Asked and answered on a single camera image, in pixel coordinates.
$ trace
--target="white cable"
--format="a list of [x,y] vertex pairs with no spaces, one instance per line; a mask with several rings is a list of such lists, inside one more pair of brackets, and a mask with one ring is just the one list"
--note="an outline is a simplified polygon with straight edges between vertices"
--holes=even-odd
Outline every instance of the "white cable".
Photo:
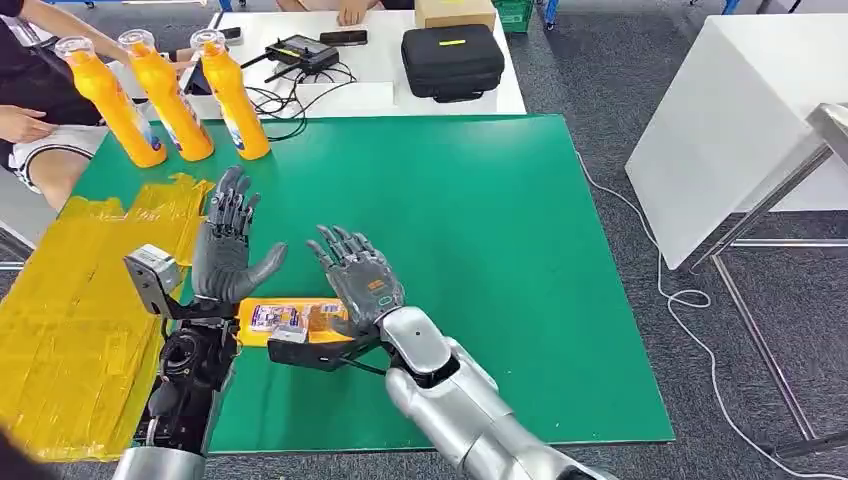
[[[839,475],[831,475],[829,473],[799,473],[799,472],[796,472],[794,470],[791,470],[788,467],[786,467],[785,465],[783,465],[782,463],[780,463],[780,461],[778,461],[776,458],[774,458],[771,455],[769,455],[768,453],[766,453],[762,448],[760,448],[756,443],[754,443],[753,440],[751,440],[744,433],[742,433],[742,430],[740,430],[739,427],[736,426],[736,424],[730,418],[730,414],[727,413],[727,407],[724,406],[724,399],[721,398],[721,392],[718,389],[718,380],[716,379],[715,354],[713,353],[712,350],[710,350],[709,347],[707,347],[706,344],[704,344],[704,342],[701,341],[700,338],[696,337],[695,334],[692,333],[692,331],[689,330],[689,328],[686,327],[686,325],[683,323],[683,321],[680,320],[680,317],[678,317],[677,314],[674,313],[674,309],[671,308],[672,305],[675,304],[675,303],[679,303],[681,305],[685,305],[687,307],[692,307],[692,308],[707,308],[712,304],[712,299],[705,292],[703,292],[701,290],[696,290],[696,289],[680,290],[678,292],[672,293],[671,295],[669,295],[669,294],[667,294],[663,291],[663,289],[662,289],[662,253],[660,252],[659,245],[657,245],[657,241],[654,240],[654,237],[651,235],[651,232],[648,229],[648,224],[645,221],[645,216],[642,215],[642,212],[636,207],[636,205],[634,205],[629,200],[624,198],[623,195],[621,195],[620,193],[618,193],[618,192],[616,192],[612,189],[609,189],[607,187],[603,187],[603,186],[599,185],[598,182],[596,182],[592,178],[592,176],[589,175],[589,170],[586,168],[586,164],[583,162],[583,156],[580,155],[580,152],[575,151],[575,153],[577,153],[577,160],[580,161],[580,166],[583,168],[583,174],[586,175],[586,179],[589,181],[589,183],[592,184],[592,186],[597,188],[598,190],[604,191],[606,193],[609,193],[610,195],[617,197],[619,200],[624,202],[625,205],[630,207],[631,210],[636,212],[636,215],[639,217],[639,222],[642,224],[642,230],[645,231],[645,236],[647,236],[648,240],[650,240],[651,243],[654,244],[654,247],[657,248],[657,291],[660,292],[660,295],[662,295],[663,297],[666,298],[666,300],[667,300],[666,301],[666,308],[668,308],[668,313],[670,313],[671,316],[674,318],[674,320],[677,322],[677,324],[680,325],[680,328],[682,328],[683,331],[686,332],[686,334],[689,335],[689,337],[692,340],[694,340],[695,343],[697,343],[698,346],[701,347],[710,356],[710,376],[712,377],[713,391],[715,391],[716,400],[718,401],[718,406],[721,409],[721,413],[724,415],[724,419],[727,421],[727,424],[730,425],[730,428],[732,428],[733,431],[736,432],[736,434],[739,435],[739,437],[742,438],[742,440],[745,440],[745,443],[747,443],[748,445],[753,447],[754,450],[756,450],[760,455],[766,457],[769,461],[771,461],[771,463],[775,464],[778,468],[780,468],[784,472],[788,473],[789,475],[792,475],[793,477],[797,477],[797,478],[829,478],[831,480],[848,480],[848,478],[846,478],[846,477],[840,477]],[[688,302],[688,301],[685,301],[685,300],[681,300],[679,298],[683,295],[700,296],[705,301],[704,301],[704,303]]]

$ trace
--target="black zipper case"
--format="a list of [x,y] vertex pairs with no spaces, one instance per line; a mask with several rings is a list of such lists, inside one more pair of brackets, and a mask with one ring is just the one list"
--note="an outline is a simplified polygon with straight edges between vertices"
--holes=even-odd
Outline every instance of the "black zipper case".
[[501,83],[504,56],[485,25],[408,30],[401,57],[416,97],[475,100]]

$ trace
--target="white desk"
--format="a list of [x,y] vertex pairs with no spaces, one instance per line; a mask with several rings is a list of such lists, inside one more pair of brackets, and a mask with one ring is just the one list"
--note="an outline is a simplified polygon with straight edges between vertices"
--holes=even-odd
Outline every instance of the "white desk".
[[[336,12],[272,12],[272,13],[219,13],[209,26],[214,27],[218,15],[223,15],[217,28],[241,27],[244,42],[230,47],[230,55],[239,63],[261,55],[267,45],[278,38],[300,34],[317,39],[322,32],[341,30],[336,23]],[[309,108],[309,117],[387,116],[387,115],[480,115],[524,114],[524,100],[518,88],[518,79],[506,45],[500,21],[496,21],[495,39],[504,53],[505,69],[500,86],[486,92],[482,98],[470,102],[439,104],[430,98],[412,95],[400,55],[403,33],[415,28],[413,11],[369,11],[362,25],[348,29],[368,30],[368,44],[340,47],[340,60],[347,64],[357,77],[358,84],[339,88],[322,97]],[[244,70],[247,86],[274,90],[284,96],[291,82],[280,80],[270,84],[264,80],[274,73],[274,62],[262,61]],[[182,85],[191,71],[183,75]],[[345,77],[331,73],[342,81]],[[300,85],[298,97],[305,102],[328,87]],[[204,118],[218,115],[211,99],[194,99],[192,103]],[[284,112],[283,115],[295,113]]]
[[[806,119],[848,101],[846,32],[845,14],[707,19],[626,166],[669,268],[823,143]],[[831,158],[772,210],[848,210],[848,166]]]

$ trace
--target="orange bottle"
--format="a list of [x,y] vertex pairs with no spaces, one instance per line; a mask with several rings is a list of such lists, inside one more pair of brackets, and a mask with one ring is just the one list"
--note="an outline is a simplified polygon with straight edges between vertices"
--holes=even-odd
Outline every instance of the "orange bottle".
[[65,37],[54,49],[70,65],[77,90],[97,107],[133,163],[147,168],[164,162],[165,147],[115,74],[94,54],[91,40]]
[[211,28],[191,36],[191,46],[200,51],[203,73],[221,106],[221,117],[233,143],[245,160],[255,160],[268,153],[271,144],[247,98],[241,67],[230,58],[224,45],[224,34]]
[[153,34],[130,30],[121,34],[118,42],[129,54],[138,83],[147,92],[180,155],[189,162],[212,155],[215,146],[180,90],[177,72],[156,51]]

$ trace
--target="person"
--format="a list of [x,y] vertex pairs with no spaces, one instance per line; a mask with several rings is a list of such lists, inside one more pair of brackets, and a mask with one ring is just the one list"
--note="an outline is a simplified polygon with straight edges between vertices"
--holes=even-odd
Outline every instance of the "person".
[[306,12],[312,10],[338,9],[341,26],[358,25],[365,20],[368,10],[411,10],[414,0],[277,0],[284,12]]
[[35,463],[13,445],[2,428],[0,428],[0,465],[3,465],[0,478],[15,480],[53,480],[55,478],[47,467]]
[[[88,37],[98,54],[129,62],[116,41],[41,0],[0,0],[0,15],[19,17],[59,37]],[[74,87],[64,62],[47,49],[41,52],[24,47],[0,19],[0,162],[58,211],[107,129]],[[169,56],[184,61],[191,52]]]

